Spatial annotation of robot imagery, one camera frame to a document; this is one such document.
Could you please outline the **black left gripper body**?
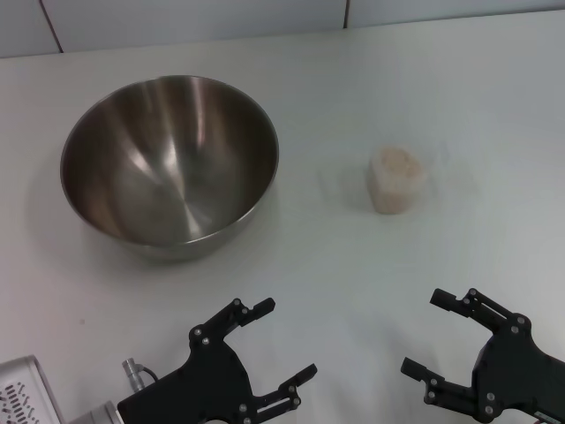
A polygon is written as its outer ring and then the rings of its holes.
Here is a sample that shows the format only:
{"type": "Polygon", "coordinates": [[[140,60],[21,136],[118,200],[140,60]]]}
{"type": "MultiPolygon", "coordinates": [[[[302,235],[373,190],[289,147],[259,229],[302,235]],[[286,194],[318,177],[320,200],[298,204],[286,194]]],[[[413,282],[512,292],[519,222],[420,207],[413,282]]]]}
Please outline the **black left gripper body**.
{"type": "Polygon", "coordinates": [[[117,404],[124,423],[254,423],[249,377],[224,331],[191,335],[182,367],[117,404]]]}

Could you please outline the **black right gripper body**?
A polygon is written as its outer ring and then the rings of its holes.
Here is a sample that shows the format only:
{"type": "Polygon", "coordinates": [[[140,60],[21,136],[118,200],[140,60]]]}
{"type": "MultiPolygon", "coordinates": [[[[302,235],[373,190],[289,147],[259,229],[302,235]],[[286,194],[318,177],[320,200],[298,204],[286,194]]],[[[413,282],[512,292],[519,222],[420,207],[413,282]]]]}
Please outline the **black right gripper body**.
{"type": "Polygon", "coordinates": [[[531,321],[514,315],[493,334],[472,372],[475,420],[515,409],[545,423],[564,422],[564,362],[534,343],[531,321]]]}

